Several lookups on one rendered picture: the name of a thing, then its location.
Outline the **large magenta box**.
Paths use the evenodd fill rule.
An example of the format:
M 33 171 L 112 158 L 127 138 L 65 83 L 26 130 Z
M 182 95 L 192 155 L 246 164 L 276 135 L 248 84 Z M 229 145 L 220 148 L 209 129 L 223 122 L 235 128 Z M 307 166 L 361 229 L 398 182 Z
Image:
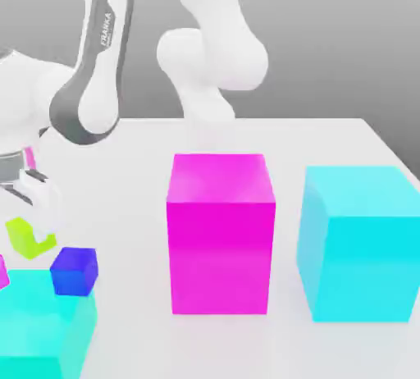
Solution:
M 172 312 L 267 313 L 275 217 L 262 154 L 176 154 L 167 192 Z

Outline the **small lime green cube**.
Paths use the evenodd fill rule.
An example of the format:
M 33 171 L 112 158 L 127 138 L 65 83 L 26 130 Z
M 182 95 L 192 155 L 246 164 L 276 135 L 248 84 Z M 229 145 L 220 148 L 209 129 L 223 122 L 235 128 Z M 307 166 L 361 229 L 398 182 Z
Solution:
M 42 242 L 35 240 L 32 226 L 20 217 L 5 223 L 12 248 L 26 259 L 34 259 L 57 245 L 56 236 L 50 234 Z

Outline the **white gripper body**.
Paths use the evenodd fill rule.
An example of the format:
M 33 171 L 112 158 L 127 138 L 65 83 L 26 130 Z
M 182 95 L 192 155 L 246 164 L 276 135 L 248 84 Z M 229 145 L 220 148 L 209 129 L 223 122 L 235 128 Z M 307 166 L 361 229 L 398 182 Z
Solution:
M 0 184 L 0 222 L 17 217 L 32 225 L 37 234 L 57 233 L 62 224 L 62 200 L 57 189 L 38 180 Z

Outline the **large teal box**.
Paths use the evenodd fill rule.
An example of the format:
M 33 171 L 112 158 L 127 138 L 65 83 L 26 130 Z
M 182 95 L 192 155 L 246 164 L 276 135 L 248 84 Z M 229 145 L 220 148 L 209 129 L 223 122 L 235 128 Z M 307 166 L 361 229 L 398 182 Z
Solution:
M 12 269 L 0 290 L 0 379 L 80 379 L 95 296 L 57 295 L 48 270 Z

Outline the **small magenta cube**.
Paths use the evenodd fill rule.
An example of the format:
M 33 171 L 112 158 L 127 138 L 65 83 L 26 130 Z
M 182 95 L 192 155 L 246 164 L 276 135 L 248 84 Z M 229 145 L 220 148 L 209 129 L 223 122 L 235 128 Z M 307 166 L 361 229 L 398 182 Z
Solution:
M 0 290 L 10 284 L 4 257 L 0 254 Z

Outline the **small blue cube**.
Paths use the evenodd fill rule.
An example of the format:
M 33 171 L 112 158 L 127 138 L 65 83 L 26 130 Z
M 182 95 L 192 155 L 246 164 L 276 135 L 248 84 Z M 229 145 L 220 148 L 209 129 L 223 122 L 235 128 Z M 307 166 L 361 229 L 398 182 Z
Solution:
M 57 295 L 88 296 L 98 278 L 93 248 L 63 247 L 50 267 Z

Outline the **large cyan box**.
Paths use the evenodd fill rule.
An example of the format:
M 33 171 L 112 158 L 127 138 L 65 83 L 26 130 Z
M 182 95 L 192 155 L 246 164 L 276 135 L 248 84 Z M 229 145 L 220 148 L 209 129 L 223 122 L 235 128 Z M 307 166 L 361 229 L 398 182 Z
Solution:
M 307 167 L 296 258 L 315 322 L 407 322 L 420 192 L 395 166 Z

